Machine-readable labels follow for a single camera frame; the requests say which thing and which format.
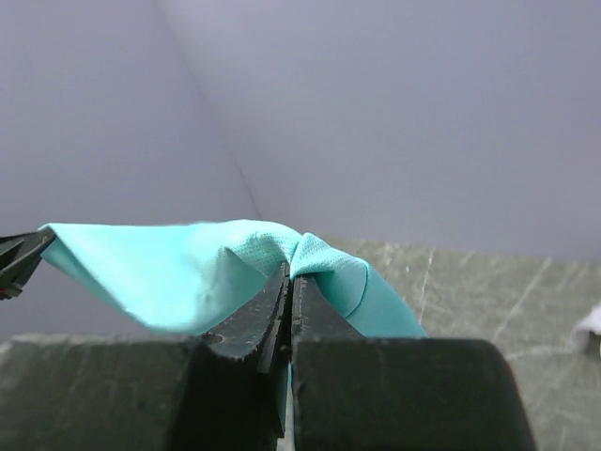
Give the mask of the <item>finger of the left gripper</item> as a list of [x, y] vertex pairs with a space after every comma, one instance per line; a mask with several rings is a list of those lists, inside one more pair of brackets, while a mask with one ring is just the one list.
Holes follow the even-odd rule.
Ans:
[[1, 238], [1, 300], [18, 297], [39, 263], [41, 254], [53, 243], [51, 229]]

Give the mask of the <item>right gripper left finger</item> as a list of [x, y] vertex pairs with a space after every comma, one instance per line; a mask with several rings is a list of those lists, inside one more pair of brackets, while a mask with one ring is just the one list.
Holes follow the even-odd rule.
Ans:
[[282, 263], [249, 302], [191, 343], [169, 449], [276, 449], [285, 434], [290, 289]]

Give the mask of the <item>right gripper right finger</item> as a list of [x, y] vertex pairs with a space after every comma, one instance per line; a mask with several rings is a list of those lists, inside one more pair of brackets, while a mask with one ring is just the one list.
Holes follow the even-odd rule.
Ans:
[[532, 450], [513, 372], [482, 339], [368, 338], [313, 276], [292, 295], [299, 450]]

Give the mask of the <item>teal t shirt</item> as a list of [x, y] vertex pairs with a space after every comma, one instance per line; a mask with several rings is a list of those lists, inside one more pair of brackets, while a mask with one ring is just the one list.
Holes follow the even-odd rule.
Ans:
[[396, 290], [364, 259], [312, 233], [258, 220], [187, 225], [50, 223], [43, 259], [154, 332], [201, 334], [249, 302], [283, 263], [316, 277], [367, 337], [423, 337]]

